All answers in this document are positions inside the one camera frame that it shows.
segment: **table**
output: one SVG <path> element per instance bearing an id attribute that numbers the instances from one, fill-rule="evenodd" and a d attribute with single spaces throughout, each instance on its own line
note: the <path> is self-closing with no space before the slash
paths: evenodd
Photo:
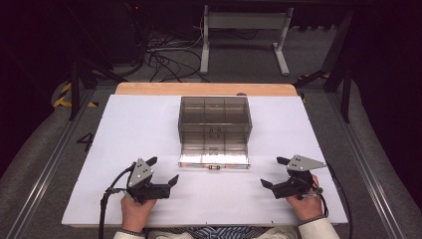
<path id="1" fill-rule="evenodd" d="M 178 167 L 177 120 L 180 95 L 248 95 L 253 129 L 250 169 Z M 93 146 L 75 185 L 62 223 L 98 226 L 100 200 L 111 182 L 139 157 L 157 156 L 152 182 L 166 183 L 179 174 L 169 199 L 157 202 L 149 227 L 204 225 L 292 225 L 298 222 L 286 200 L 276 200 L 260 178 L 288 179 L 276 156 L 301 154 L 324 161 L 300 97 L 291 85 L 124 83 L 110 96 Z M 347 222 L 327 168 L 313 170 L 324 189 L 332 223 Z M 123 177 L 116 187 L 125 187 Z M 119 226 L 121 194 L 112 195 L 106 226 Z"/>

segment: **black wire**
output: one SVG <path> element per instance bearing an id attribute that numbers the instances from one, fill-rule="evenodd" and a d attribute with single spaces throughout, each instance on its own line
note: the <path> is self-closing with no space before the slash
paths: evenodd
<path id="1" fill-rule="evenodd" d="M 149 52 L 149 54 L 151 54 L 151 56 L 153 57 L 153 58 L 155 58 L 157 61 L 158 61 L 158 57 L 157 56 L 155 56 L 155 54 L 154 53 L 152 53 L 152 52 Z M 171 69 L 169 68 L 169 67 L 167 67 L 166 66 L 166 64 L 162 64 L 161 62 L 159 62 L 158 61 L 158 63 L 161 65 L 161 66 L 163 66 L 164 68 L 166 68 L 173 76 L 174 76 L 174 78 L 178 81 L 178 82 L 180 82 L 180 83 L 183 83 L 180 79 L 179 79 L 179 77 L 177 77 L 177 75 L 173 72 L 173 71 L 171 71 Z"/>
<path id="2" fill-rule="evenodd" d="M 309 184 L 308 182 L 306 182 L 305 180 L 299 178 L 299 177 L 293 177 L 292 180 L 298 180 L 304 184 L 306 184 L 309 188 L 313 189 L 313 190 L 317 190 L 317 184 L 313 181 L 313 184 Z M 326 202 L 325 202 L 325 198 L 323 198 L 322 194 L 318 195 L 322 201 L 322 205 L 323 205 L 323 215 L 325 217 L 328 217 L 328 207 L 326 206 Z"/>
<path id="3" fill-rule="evenodd" d="M 133 171 L 136 163 L 134 162 L 130 167 L 121 172 L 118 177 L 112 182 L 111 186 L 105 191 L 103 199 L 101 201 L 101 212 L 100 212 L 100 225 L 99 225 L 99 239 L 104 238 L 105 233 L 105 219 L 106 219 L 106 205 L 108 203 L 108 198 L 110 195 L 120 192 L 124 189 L 114 188 L 115 184 L 120 180 L 120 178 L 127 172 Z"/>
<path id="4" fill-rule="evenodd" d="M 335 180 L 336 185 L 338 186 L 339 191 L 341 191 L 341 194 L 343 195 L 344 202 L 345 202 L 345 205 L 347 207 L 347 214 L 348 214 L 348 229 L 349 229 L 349 231 L 348 231 L 348 238 L 351 239 L 351 238 L 353 238 L 353 218 L 351 216 L 350 205 L 348 203 L 347 197 L 345 196 L 345 193 L 344 193 L 344 190 L 343 190 L 343 188 L 341 186 L 341 183 L 338 180 L 338 178 L 336 177 L 335 172 L 332 169 L 331 165 L 327 162 L 326 163 L 326 166 L 328 167 L 328 170 L 331 173 L 332 179 Z"/>
<path id="5" fill-rule="evenodd" d="M 118 76 L 120 76 L 120 77 L 123 77 L 123 78 L 124 78 L 124 77 L 128 77 L 128 76 L 132 75 L 133 73 L 137 72 L 137 71 L 138 71 L 141 67 L 142 67 L 141 60 L 137 60 L 137 61 L 136 61 L 135 66 L 134 66 L 132 69 L 128 70 L 127 72 L 123 72 L 123 73 L 114 73 L 114 74 L 116 74 L 116 75 L 118 75 Z M 106 80 L 106 79 L 109 79 L 109 77 L 107 77 L 107 76 L 105 76 L 105 75 L 96 74 L 96 73 L 93 73 L 93 75 L 94 75 L 97 79 L 100 79 L 100 80 Z"/>
<path id="6" fill-rule="evenodd" d="M 151 66 L 151 63 L 155 63 L 155 68 L 157 68 L 157 66 L 162 66 L 162 64 L 164 65 L 168 65 L 170 64 L 169 61 L 165 61 L 165 59 L 159 55 L 158 53 L 151 53 L 151 52 L 147 52 L 149 54 L 149 60 L 148 60 L 148 66 Z"/>
<path id="7" fill-rule="evenodd" d="M 189 69 L 191 69 L 193 72 L 192 73 L 189 73 L 189 74 L 186 74 L 186 75 L 183 75 L 183 76 L 177 76 L 179 79 L 181 79 L 181 78 L 186 78 L 186 77 L 190 77 L 190 76 L 192 76 L 192 75 L 198 75 L 201 79 L 203 79 L 204 81 L 206 81 L 206 82 L 210 82 L 208 79 L 206 79 L 206 78 L 204 78 L 204 77 L 202 77 L 198 72 L 199 72 L 199 70 L 201 69 L 201 65 L 200 65 L 200 62 L 201 62 L 201 57 L 198 55 L 198 54 L 196 54 L 196 53 L 194 53 L 194 52 L 192 52 L 192 51 L 189 51 L 189 50 L 186 50 L 186 49 L 172 49 L 172 50 L 165 50 L 165 51 L 182 51 L 182 52 L 187 52 L 187 53 L 190 53 L 190 54 L 192 54 L 192 55 L 194 55 L 198 60 L 199 60 L 199 64 L 198 64 L 198 67 L 196 68 L 196 69 L 194 69 L 194 68 L 192 68 L 192 67 L 190 67 L 190 66 L 188 66 L 188 65 L 186 65 L 186 64 L 183 64 L 183 63 L 181 63 L 181 62 L 178 62 L 178 61 L 175 61 L 175 60 L 172 60 L 172 59 L 169 59 L 169 58 L 167 58 L 167 57 L 164 57 L 164 56 L 160 56 L 160 57 L 162 57 L 162 58 L 164 58 L 165 60 L 167 60 L 167 61 L 169 61 L 169 62 L 173 62 L 173 63 L 175 63 L 175 64 L 177 64 L 177 65 L 181 65 L 181 66 L 184 66 L 184 67 L 187 67 L 187 68 L 189 68 Z M 168 77 L 164 77 L 164 79 L 161 81 L 161 82 L 163 82 L 163 81 L 169 81 L 169 80 L 174 80 L 175 78 L 168 78 Z"/>
<path id="8" fill-rule="evenodd" d="M 163 34 L 163 33 L 156 34 L 154 32 L 154 33 L 152 33 L 152 37 L 149 39 L 149 42 L 146 46 L 149 49 L 160 48 L 160 47 L 163 47 L 163 46 L 167 45 L 168 43 L 170 43 L 170 42 L 172 42 L 176 39 L 178 39 L 178 38 L 175 38 L 173 36 L 171 36 L 171 38 L 170 38 L 170 36 L 167 35 L 167 34 Z"/>
<path id="9" fill-rule="evenodd" d="M 149 60 L 148 60 L 148 67 L 151 67 L 151 60 L 152 60 L 152 54 L 149 54 Z M 159 73 L 161 69 L 161 65 L 159 65 L 157 62 L 155 62 L 155 73 L 154 75 L 149 79 L 150 82 L 152 82 L 152 80 L 155 78 L 155 76 Z"/>

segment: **dark floor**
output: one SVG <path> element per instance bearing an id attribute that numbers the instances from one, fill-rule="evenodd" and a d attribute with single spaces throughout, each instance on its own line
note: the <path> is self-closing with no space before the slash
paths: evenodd
<path id="1" fill-rule="evenodd" d="M 299 75 L 318 70 L 334 34 L 335 29 L 305 32 L 291 29 L 284 47 L 291 70 L 289 77 L 281 76 L 271 47 L 277 32 L 262 31 L 250 41 L 239 40 L 230 34 L 217 35 L 211 39 L 209 73 L 203 77 L 213 83 L 293 83 Z M 200 46 L 190 50 L 200 54 Z M 161 54 L 191 68 L 199 66 L 197 57 L 191 53 Z M 151 67 L 144 65 L 127 79 L 148 82 L 155 69 L 153 63 Z M 178 74 L 190 72 L 189 68 L 181 68 Z M 171 73 L 161 69 L 153 82 L 169 75 Z M 181 80 L 205 81 L 198 75 Z M 313 82 L 300 91 L 305 93 L 305 107 L 324 157 L 342 186 L 339 194 L 344 209 L 348 206 L 351 211 L 352 238 L 422 238 L 420 210 L 379 144 L 362 108 L 358 88 L 352 87 L 350 124 L 345 124 L 338 116 L 341 92 L 324 93 L 321 89 L 323 81 Z M 57 107 L 34 131 L 0 180 L 0 238 L 6 238 L 9 233 L 10 238 L 98 237 L 97 229 L 72 228 L 62 225 L 61 220 L 87 156 L 85 145 L 77 140 L 88 132 L 96 132 L 108 96 L 114 90 L 112 81 L 100 82 L 95 91 L 83 90 L 86 101 L 98 102 L 98 107 L 84 108 L 74 121 L 68 121 L 70 108 Z M 47 167 L 50 172 L 43 171 L 46 165 L 51 165 Z M 383 195 L 382 202 L 377 202 L 379 195 Z M 335 225 L 340 238 L 349 238 L 349 226 Z M 112 238 L 114 232 L 115 228 L 108 228 L 105 238 Z"/>

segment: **person's right hand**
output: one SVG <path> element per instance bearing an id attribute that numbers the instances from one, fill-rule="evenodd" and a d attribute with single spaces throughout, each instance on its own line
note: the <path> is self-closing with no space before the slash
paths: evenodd
<path id="1" fill-rule="evenodd" d="M 313 180 L 318 186 L 317 177 L 313 175 Z M 286 197 L 286 200 L 295 208 L 296 215 L 301 221 L 311 219 L 313 217 L 322 216 L 321 199 L 319 196 L 306 197 L 298 200 L 296 196 Z"/>
<path id="2" fill-rule="evenodd" d="M 147 200 L 140 204 L 135 202 L 130 196 L 125 195 L 121 203 L 122 223 L 121 229 L 140 232 L 148 221 L 149 213 L 157 200 Z"/>

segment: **white tabletop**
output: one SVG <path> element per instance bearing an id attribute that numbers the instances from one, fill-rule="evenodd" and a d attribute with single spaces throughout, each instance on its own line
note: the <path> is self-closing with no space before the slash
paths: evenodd
<path id="1" fill-rule="evenodd" d="M 62 223 L 97 226 L 100 201 L 114 179 L 139 157 L 158 157 L 153 183 L 179 174 L 169 199 L 155 205 L 147 226 L 293 225 L 298 222 L 285 199 L 275 199 L 260 179 L 275 184 L 288 179 L 276 157 L 295 154 L 324 161 L 300 97 L 248 97 L 252 132 L 250 169 L 179 167 L 177 122 L 180 96 L 110 96 L 102 121 L 75 185 Z M 312 170 L 324 190 L 331 223 L 347 222 L 328 169 Z M 115 187 L 125 187 L 126 174 Z M 121 223 L 122 193 L 110 197 L 105 225 Z"/>

